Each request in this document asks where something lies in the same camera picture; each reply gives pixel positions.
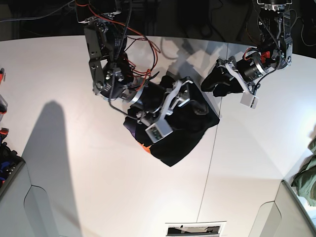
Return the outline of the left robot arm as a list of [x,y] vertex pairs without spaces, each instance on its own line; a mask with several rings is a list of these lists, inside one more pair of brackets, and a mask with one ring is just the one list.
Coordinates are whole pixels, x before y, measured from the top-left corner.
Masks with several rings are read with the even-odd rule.
[[261,81],[277,70],[289,66],[292,61],[290,0],[254,0],[257,25],[261,32],[260,44],[248,48],[237,61],[219,58],[212,72],[201,84],[204,92],[215,97],[231,93],[256,95]]

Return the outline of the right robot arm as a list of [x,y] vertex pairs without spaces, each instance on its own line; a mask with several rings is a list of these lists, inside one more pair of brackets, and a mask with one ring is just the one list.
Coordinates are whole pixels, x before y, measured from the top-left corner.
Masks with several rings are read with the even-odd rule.
[[107,100],[111,107],[120,99],[129,105],[124,112],[124,126],[131,130],[198,132],[215,125],[218,118],[191,77],[165,75],[155,82],[159,48],[145,35],[153,62],[145,71],[136,68],[127,54],[132,9],[125,22],[118,22],[119,0],[109,0],[97,9],[91,0],[75,2],[78,21],[84,23],[89,53],[93,92]]

